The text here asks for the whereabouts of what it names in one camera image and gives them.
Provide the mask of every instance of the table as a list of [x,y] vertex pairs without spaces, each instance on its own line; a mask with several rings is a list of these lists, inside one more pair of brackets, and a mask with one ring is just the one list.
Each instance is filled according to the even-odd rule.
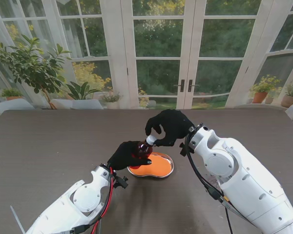
[[[293,204],[293,123],[274,109],[184,110],[220,137],[238,139],[283,185]],[[20,234],[12,205],[27,231],[40,213],[74,182],[91,181],[90,171],[106,162],[119,144],[145,139],[145,123],[156,110],[6,111],[0,117],[0,233]],[[174,172],[166,179],[135,178],[117,188],[103,234],[229,234],[224,208],[205,192],[188,160],[173,147]],[[200,157],[199,170],[206,171]],[[260,234],[230,214],[236,234]]]

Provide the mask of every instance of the french door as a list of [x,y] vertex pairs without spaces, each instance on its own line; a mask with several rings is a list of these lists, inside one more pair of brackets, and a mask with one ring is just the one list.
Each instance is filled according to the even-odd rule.
[[272,3],[121,0],[131,107],[224,108]]

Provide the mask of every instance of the terracotta pot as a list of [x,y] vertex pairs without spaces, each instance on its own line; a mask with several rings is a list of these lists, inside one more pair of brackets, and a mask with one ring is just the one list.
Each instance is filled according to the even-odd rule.
[[290,107],[293,105],[293,97],[289,95],[284,95],[281,101],[281,106]]
[[252,103],[262,103],[267,94],[267,92],[255,93]]
[[265,103],[266,104],[271,104],[273,101],[273,97],[266,97]]
[[106,102],[108,109],[118,109],[118,102]]
[[14,100],[14,99],[19,99],[19,98],[23,98],[23,97],[6,97],[6,99],[7,99],[8,101],[10,101],[10,100]]

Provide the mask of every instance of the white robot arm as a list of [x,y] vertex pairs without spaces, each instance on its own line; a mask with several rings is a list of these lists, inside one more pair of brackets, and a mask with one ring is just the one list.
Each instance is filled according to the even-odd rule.
[[189,147],[217,178],[227,208],[229,200],[233,211],[264,234],[293,234],[293,207],[282,186],[239,141],[220,138],[202,124],[189,139]]
[[93,181],[85,184],[78,181],[62,196],[53,202],[36,219],[26,234],[78,234],[96,220],[104,210],[106,197],[101,198],[103,187],[127,186],[127,178],[121,179],[104,166],[97,166],[91,171]]

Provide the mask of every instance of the orange liquid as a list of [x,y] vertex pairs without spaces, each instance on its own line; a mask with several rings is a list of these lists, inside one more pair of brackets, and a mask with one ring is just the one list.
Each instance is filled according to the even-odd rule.
[[165,158],[153,154],[151,154],[148,158],[152,160],[152,164],[142,165],[137,169],[130,167],[130,171],[137,176],[158,177],[167,176],[171,172],[171,165]]

